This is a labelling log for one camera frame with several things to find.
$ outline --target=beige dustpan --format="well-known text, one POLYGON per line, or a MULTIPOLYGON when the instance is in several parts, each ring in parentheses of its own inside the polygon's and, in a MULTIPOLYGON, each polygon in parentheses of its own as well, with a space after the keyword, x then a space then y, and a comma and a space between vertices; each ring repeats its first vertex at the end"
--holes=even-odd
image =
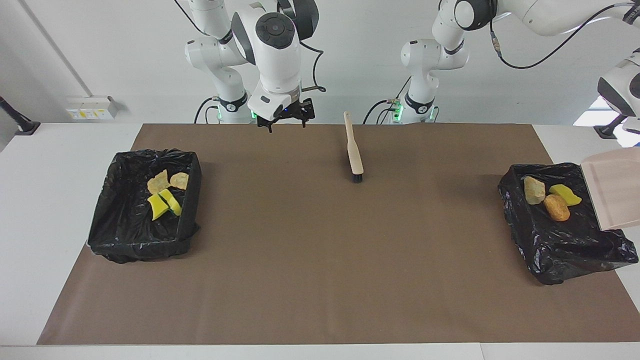
POLYGON ((590 156, 582 173, 601 230, 640 225, 640 147, 590 156))

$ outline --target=potato chip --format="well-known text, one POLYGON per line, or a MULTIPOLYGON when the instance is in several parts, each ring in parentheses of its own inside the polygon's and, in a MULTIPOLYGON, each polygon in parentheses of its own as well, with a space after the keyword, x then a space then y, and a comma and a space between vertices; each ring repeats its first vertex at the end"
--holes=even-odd
POLYGON ((187 183, 189 183, 189 174, 179 172, 174 176, 171 176, 171 186, 174 188, 187 190, 187 183))
POLYGON ((156 175, 153 179, 147 181, 147 188, 151 193, 151 195, 155 195, 163 191, 164 189, 168 189, 169 186, 171 186, 171 184, 167 181, 168 176, 169 175, 165 170, 160 174, 156 175))

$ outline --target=brush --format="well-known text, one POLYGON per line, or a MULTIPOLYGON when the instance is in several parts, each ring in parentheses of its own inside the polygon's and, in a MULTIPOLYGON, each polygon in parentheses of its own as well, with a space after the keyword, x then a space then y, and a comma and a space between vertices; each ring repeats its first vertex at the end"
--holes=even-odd
POLYGON ((344 112, 344 125, 347 128, 347 151, 349 152, 349 162, 351 164, 351 172, 353 173, 351 179, 354 183, 358 184, 362 182, 364 168, 362 167, 362 158, 360 157, 358 144, 353 137, 353 123, 351 122, 351 114, 348 111, 344 112))

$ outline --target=white table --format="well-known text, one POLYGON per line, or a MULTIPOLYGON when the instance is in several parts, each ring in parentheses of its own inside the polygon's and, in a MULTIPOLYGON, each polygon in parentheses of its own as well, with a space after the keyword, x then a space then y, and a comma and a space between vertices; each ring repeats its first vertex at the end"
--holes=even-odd
MULTIPOLYGON (((554 163, 580 163, 620 147, 588 127, 535 129, 554 163)), ((640 343, 36 347, 88 234, 107 164, 131 148, 139 130, 139 124, 42 124, 0 152, 0 345, 11 345, 0 347, 0 359, 640 358, 640 343)), ((640 227, 626 234, 640 244, 640 227)), ((640 308, 640 265, 617 271, 640 308)))

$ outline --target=white wall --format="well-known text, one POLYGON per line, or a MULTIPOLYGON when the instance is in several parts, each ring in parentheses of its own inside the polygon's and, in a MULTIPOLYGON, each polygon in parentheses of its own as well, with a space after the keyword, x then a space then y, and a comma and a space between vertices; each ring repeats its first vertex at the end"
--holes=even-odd
MULTIPOLYGON (((17 1, 0 0, 0 4, 17 1)), ((118 122, 190 122, 202 99, 215 93, 210 79, 184 59, 184 44, 199 34, 172 0, 25 2, 88 88, 122 104, 118 122)), ((252 2, 228 0, 227 5, 233 11, 252 2)), ((408 74, 400 63, 400 50, 408 40, 430 37, 438 0, 317 3, 320 23, 308 43, 326 50, 317 78, 329 91, 309 93, 316 103, 315 122, 340 122, 345 110, 363 117, 373 102, 394 96, 404 83, 408 74)), ((37 37, 22 34, 23 28, 29 28, 22 23, 24 18, 3 8, 0 39, 12 42, 14 50, 22 51, 24 42, 37 49, 38 44, 33 44, 37 37)), ((521 65, 539 60, 563 39, 539 37, 514 17, 496 24, 496 32, 504 56, 521 65)), ((466 41, 471 50, 469 64, 461 70, 439 72, 439 121, 572 124, 596 98, 599 76, 634 50, 639 36, 640 31, 620 21, 597 22, 545 64, 517 71, 497 59, 488 29, 470 33, 466 41)), ((48 86, 52 101, 58 95, 82 95, 52 52, 44 53, 46 56, 37 58, 19 56, 19 60, 28 60, 33 72, 40 70, 33 77, 48 86), (42 69, 51 67, 50 62, 57 63, 58 69, 42 74, 42 69)), ((303 53, 305 86, 311 84, 314 58, 314 53, 303 53)), ((6 68, 7 64, 0 63, 0 72, 6 68)), ((240 71, 246 87, 253 90, 257 71, 250 65, 243 65, 240 71)))

